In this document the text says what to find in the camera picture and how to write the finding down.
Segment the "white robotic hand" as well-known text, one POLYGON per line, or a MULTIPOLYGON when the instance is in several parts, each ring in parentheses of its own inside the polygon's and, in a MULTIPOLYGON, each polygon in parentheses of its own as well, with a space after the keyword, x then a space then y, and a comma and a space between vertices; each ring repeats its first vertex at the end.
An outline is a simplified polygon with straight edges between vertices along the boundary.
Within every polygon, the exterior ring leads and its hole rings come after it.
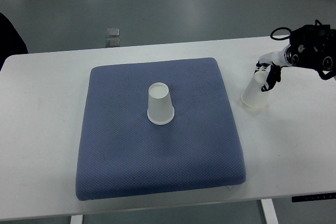
POLYGON ((281 67, 291 67, 284 51, 275 51, 265 54, 259 58, 256 63, 255 72, 266 71, 270 66, 270 70, 266 76, 265 84, 261 87, 262 92, 273 89, 277 82, 281 81, 281 67))

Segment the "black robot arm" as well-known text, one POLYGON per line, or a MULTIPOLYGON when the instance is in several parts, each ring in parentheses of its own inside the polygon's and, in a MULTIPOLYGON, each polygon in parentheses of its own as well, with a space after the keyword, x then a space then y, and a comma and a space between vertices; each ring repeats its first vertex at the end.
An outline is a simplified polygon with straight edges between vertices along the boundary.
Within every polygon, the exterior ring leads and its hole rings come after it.
POLYGON ((316 71, 322 80, 335 78, 335 29, 315 20, 313 25, 304 25, 296 30, 279 27, 270 38, 276 41, 289 40, 289 44, 279 52, 261 56, 255 72, 270 68, 261 92, 267 92, 281 81, 281 71, 285 67, 298 67, 316 71))

